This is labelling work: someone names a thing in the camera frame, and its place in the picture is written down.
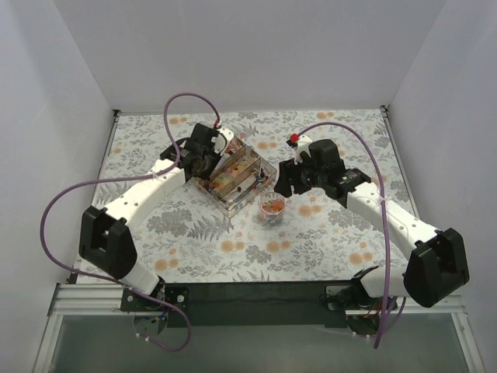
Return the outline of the clear glass jar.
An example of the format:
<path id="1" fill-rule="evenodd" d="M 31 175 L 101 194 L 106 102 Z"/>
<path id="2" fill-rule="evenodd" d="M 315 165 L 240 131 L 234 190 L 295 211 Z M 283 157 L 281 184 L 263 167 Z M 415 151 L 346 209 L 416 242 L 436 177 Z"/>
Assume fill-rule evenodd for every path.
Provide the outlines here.
<path id="1" fill-rule="evenodd" d="M 283 222 L 287 202 L 275 192 L 265 192 L 259 198 L 258 220 L 264 225 L 280 225 Z"/>

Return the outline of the clear compartment candy box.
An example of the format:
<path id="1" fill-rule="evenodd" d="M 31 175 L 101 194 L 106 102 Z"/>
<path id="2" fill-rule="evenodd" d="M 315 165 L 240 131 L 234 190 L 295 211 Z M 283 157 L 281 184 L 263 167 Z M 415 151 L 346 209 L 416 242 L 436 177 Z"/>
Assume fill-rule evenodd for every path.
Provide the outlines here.
<path id="1" fill-rule="evenodd" d="M 234 137 L 208 180 L 196 180 L 197 188 L 227 218 L 235 216 L 272 185 L 276 168 L 259 153 Z"/>

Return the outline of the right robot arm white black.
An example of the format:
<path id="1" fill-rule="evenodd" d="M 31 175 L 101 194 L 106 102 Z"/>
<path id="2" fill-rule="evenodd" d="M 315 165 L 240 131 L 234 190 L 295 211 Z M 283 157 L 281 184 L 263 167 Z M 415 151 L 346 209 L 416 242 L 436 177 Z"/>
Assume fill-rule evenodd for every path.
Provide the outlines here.
<path id="1" fill-rule="evenodd" d="M 351 280 L 357 307 L 368 309 L 387 295 L 410 297 L 430 308 L 470 280 L 464 240 L 455 229 L 441 231 L 381 197 L 367 174 L 346 168 L 332 140 L 294 134 L 287 144 L 294 157 L 279 164 L 276 193 L 289 198 L 313 188 L 323 190 L 376 229 L 386 228 L 385 238 L 408 261 L 404 268 L 373 266 L 357 273 Z"/>

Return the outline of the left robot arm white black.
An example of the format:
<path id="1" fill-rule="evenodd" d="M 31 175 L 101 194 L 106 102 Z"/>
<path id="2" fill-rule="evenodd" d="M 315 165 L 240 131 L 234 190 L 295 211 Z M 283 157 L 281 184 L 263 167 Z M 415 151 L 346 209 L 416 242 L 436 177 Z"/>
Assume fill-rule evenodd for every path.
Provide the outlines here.
<path id="1" fill-rule="evenodd" d="M 103 208 L 82 215 L 79 256 L 105 274 L 139 291 L 138 301 L 150 311 L 164 305 L 164 281 L 138 259 L 133 234 L 141 222 L 172 192 L 191 178 L 213 174 L 234 133 L 226 127 L 196 124 L 188 138 L 164 150 L 143 180 Z"/>

